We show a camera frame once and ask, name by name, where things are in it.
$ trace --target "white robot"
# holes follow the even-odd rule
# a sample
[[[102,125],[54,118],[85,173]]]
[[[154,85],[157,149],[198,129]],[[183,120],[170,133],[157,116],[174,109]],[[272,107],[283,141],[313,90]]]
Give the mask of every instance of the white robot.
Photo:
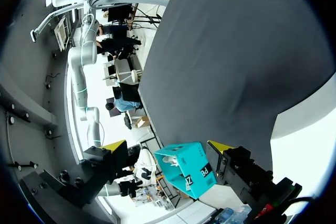
[[[69,67],[72,68],[71,82],[76,99],[76,106],[80,111],[81,120],[89,122],[88,141],[93,143],[96,147],[101,146],[99,110],[96,107],[87,106],[88,92],[83,72],[85,65],[95,64],[97,60],[96,34],[99,24],[95,19],[96,9],[118,6],[118,3],[144,3],[167,6],[168,2],[169,0],[52,0],[54,7],[68,6],[50,13],[36,29],[30,32],[33,42],[36,42],[39,34],[52,18],[71,11],[72,9],[84,8],[86,15],[81,25],[80,46],[73,47],[69,50],[68,62]]]

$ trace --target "teal box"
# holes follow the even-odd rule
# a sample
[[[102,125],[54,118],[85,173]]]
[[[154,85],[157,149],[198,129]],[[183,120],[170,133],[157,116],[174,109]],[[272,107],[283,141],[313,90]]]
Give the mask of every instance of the teal box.
[[[164,156],[176,157],[178,166],[163,162]],[[194,199],[216,184],[215,175],[199,142],[169,145],[155,152],[155,157],[166,180]]]

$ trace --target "blue shirt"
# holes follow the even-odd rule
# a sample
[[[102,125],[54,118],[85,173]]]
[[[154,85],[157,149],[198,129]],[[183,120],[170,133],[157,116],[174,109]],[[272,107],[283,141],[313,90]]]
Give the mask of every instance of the blue shirt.
[[[132,110],[140,106],[140,102],[125,101],[122,97],[120,99],[114,99],[113,104],[120,112]]]

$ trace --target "water bottle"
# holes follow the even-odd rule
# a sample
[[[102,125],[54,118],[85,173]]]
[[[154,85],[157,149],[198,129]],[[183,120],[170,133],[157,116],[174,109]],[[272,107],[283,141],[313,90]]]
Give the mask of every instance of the water bottle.
[[[243,224],[251,208],[248,205],[242,205],[225,224]]]
[[[231,215],[233,215],[234,211],[231,208],[225,208],[216,218],[215,224],[223,224],[226,220],[228,220]]]

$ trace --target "person sitting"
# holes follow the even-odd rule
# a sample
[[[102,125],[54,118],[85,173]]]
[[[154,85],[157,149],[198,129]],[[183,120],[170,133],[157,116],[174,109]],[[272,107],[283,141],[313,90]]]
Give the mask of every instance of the person sitting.
[[[103,26],[102,24],[99,24],[99,29],[97,31],[97,36],[102,36],[106,34],[116,34],[121,32],[128,31],[129,28],[127,25],[106,25]]]
[[[132,109],[141,109],[142,105],[140,102],[130,102],[130,101],[125,101],[122,97],[119,99],[114,99],[114,102],[108,102],[105,105],[105,108],[107,110],[112,110],[114,107],[117,108],[120,112],[126,112],[128,110]]]
[[[97,53],[101,54],[104,52],[109,52],[115,55],[113,52],[121,50],[123,47],[141,45],[141,42],[137,39],[132,39],[129,37],[116,38],[116,39],[104,39],[101,42],[96,41]]]

